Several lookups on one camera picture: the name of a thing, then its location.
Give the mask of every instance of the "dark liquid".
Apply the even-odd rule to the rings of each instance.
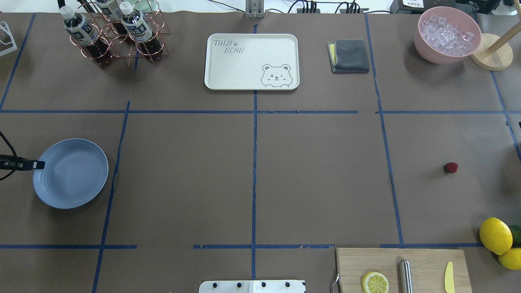
[[[75,14],[73,18],[65,20],[64,24],[67,28],[74,28],[79,26],[82,20],[83,16],[81,14]],[[105,68],[112,62],[112,52],[108,49],[108,45],[102,42],[99,37],[94,43],[83,48],[88,51],[101,68]]]
[[[128,25],[133,25],[137,23],[138,20],[143,18],[143,13],[139,10],[135,10],[132,12],[132,14],[129,15],[123,15],[123,22]],[[143,57],[151,62],[157,62],[161,60],[163,49],[161,48],[161,45],[157,38],[148,40],[143,43],[138,43],[139,51],[143,54]]]
[[[101,68],[105,68],[112,62],[112,52],[108,49],[108,45],[102,40],[98,39],[92,45],[84,48],[94,58],[94,61],[101,66]]]
[[[139,44],[139,50],[143,53],[143,57],[147,59],[150,62],[157,62],[161,60],[161,57],[163,56],[163,49],[161,48],[161,45],[157,38],[151,39],[150,41],[146,43],[138,43]]]
[[[125,26],[121,22],[113,22],[112,26],[114,27],[114,29],[116,30],[116,32],[118,34],[121,34],[123,36],[127,36],[125,38],[125,42],[127,44],[133,44],[134,43],[134,41],[128,36],[129,32],[127,31],[127,29],[125,28]]]

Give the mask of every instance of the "plastic bottle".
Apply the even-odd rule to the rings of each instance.
[[[161,60],[163,48],[157,38],[154,38],[154,32],[146,23],[143,13],[132,8],[132,4],[121,2],[119,5],[123,17],[121,22],[125,25],[129,33],[135,41],[138,42],[139,49],[145,59],[151,62]]]
[[[119,0],[96,0],[96,5],[101,9],[105,17],[110,20],[117,33],[127,35],[128,31],[121,23],[123,13],[121,12],[121,9],[119,9],[118,2]]]
[[[87,19],[69,6],[60,8],[60,14],[65,18],[64,27],[78,45],[83,47],[102,68],[112,62],[112,52],[100,38],[99,33],[92,28]]]

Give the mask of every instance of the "folded cloth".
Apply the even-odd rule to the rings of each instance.
[[[369,59],[364,40],[336,40],[327,45],[334,74],[368,73]]]

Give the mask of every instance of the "white bracket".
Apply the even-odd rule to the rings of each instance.
[[[306,293],[303,280],[204,281],[199,293]]]
[[[11,53],[17,49],[13,33],[5,21],[0,22],[0,43],[3,45],[0,45],[0,56]]]
[[[246,18],[264,18],[264,0],[246,0]]]

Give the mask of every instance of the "plastic knife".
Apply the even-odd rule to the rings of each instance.
[[[445,291],[447,293],[454,293],[454,273],[452,270],[452,262],[447,263],[445,269]]]

